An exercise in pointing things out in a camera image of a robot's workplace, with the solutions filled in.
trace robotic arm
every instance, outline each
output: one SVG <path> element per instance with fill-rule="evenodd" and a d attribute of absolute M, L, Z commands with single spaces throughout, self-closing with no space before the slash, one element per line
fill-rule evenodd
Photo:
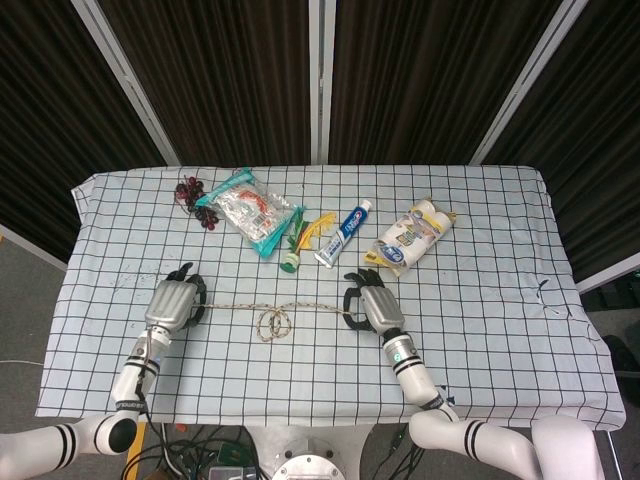
<path fill-rule="evenodd" d="M 199 307 L 189 317 L 195 296 L 200 296 L 200 304 L 206 299 L 206 286 L 199 275 L 184 281 L 192 265 L 183 265 L 158 285 L 145 314 L 147 328 L 111 391 L 116 413 L 94 415 L 72 425 L 0 435 L 0 480 L 31 478 L 64 468 L 81 453 L 118 455 L 129 449 L 138 417 L 146 411 L 145 396 L 160 372 L 172 335 L 197 324 L 204 313 Z"/>
<path fill-rule="evenodd" d="M 345 294 L 344 311 L 359 297 L 366 320 L 345 314 L 354 330 L 370 330 L 384 338 L 383 349 L 408 402 L 423 411 L 409 422 L 413 442 L 424 449 L 443 449 L 493 465 L 525 480 L 604 479 L 593 434 L 577 419 L 547 417 L 535 422 L 532 444 L 523 435 L 479 420 L 460 421 L 442 399 L 418 355 L 411 337 L 402 330 L 404 316 L 391 291 L 374 270 L 345 276 L 358 285 Z"/>

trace table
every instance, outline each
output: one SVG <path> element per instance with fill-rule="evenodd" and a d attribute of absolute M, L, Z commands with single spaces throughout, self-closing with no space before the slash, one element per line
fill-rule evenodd
<path fill-rule="evenodd" d="M 587 318 L 540 174 L 527 167 L 306 166 L 255 168 L 306 218 L 362 199 L 369 218 L 329 270 L 303 252 L 297 275 L 261 260 L 226 222 L 214 232 L 173 199 L 184 175 L 205 189 L 232 172 L 154 168 L 98 174 L 73 191 L 82 226 L 51 326 L 39 416 L 113 411 L 109 392 L 157 283 L 194 262 L 212 303 L 342 304 L 344 274 L 425 196 L 458 214 L 451 232 L 399 280 L 398 298 L 434 382 L 462 418 L 528 426 L 548 414 L 594 429 L 625 420 L 606 345 Z M 207 311 L 182 331 L 148 402 L 154 420 L 333 426 L 407 420 L 380 339 L 330 312 L 298 311 L 286 338 L 263 343 L 256 313 Z"/>

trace metal pole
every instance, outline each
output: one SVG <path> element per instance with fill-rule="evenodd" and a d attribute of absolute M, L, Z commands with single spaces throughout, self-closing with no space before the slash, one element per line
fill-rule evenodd
<path fill-rule="evenodd" d="M 616 467 L 616 475 L 618 477 L 618 480 L 623 480 L 622 471 L 620 470 L 620 464 L 618 463 L 618 454 L 616 453 L 616 447 L 613 446 L 611 432 L 607 432 L 607 441 L 609 442 L 609 449 L 611 450 L 611 456 L 613 457 L 613 464 Z"/>

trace dark red grapes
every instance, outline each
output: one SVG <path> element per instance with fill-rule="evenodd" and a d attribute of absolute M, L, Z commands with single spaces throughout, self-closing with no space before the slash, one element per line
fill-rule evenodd
<path fill-rule="evenodd" d="M 176 186 L 175 197 L 182 200 L 187 207 L 189 213 L 195 212 L 195 217 L 200 221 L 200 225 L 208 230 L 214 230 L 216 224 L 220 221 L 216 212 L 208 207 L 196 207 L 196 201 L 204 196 L 204 183 L 196 179 L 196 177 L 185 177 L 184 182 L 178 183 Z"/>

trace plastic bag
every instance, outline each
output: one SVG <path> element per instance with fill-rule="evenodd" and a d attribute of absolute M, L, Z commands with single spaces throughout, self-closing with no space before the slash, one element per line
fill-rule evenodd
<path fill-rule="evenodd" d="M 455 213 L 444 212 L 430 198 L 425 198 L 374 242 L 364 260 L 388 267 L 399 277 L 451 228 L 455 220 Z"/>
<path fill-rule="evenodd" d="M 248 168 L 200 198 L 196 206 L 222 213 L 261 257 L 271 255 L 291 218 L 301 209 L 283 196 L 267 191 Z"/>

